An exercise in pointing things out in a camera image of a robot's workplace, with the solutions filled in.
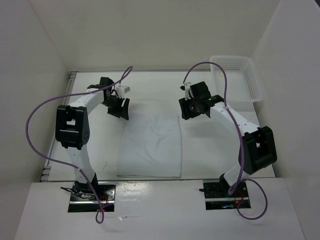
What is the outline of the white skirt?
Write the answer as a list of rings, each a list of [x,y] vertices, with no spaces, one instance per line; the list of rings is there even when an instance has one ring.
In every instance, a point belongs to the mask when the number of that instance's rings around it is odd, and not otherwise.
[[[176,114],[132,113],[120,140],[118,177],[180,178],[182,133]]]

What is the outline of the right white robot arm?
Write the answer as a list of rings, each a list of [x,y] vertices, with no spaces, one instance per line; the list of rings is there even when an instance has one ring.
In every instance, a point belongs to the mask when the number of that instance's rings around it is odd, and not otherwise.
[[[277,161],[274,134],[270,127],[261,127],[244,118],[220,95],[211,95],[203,81],[196,84],[187,82],[180,89],[184,91],[184,97],[179,99],[184,120],[206,115],[239,139],[238,163],[219,178],[219,192],[223,196],[233,195],[241,181]]]

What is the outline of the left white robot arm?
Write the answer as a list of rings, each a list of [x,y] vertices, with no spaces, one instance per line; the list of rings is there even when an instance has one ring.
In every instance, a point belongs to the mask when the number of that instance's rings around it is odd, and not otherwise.
[[[89,115],[99,105],[107,107],[107,113],[129,120],[130,100],[125,94],[130,87],[116,83],[108,77],[101,77],[98,84],[92,84],[85,94],[68,105],[60,105],[56,111],[55,139],[65,148],[74,167],[73,191],[82,193],[88,200],[98,197],[100,188],[87,149],[90,139]]]

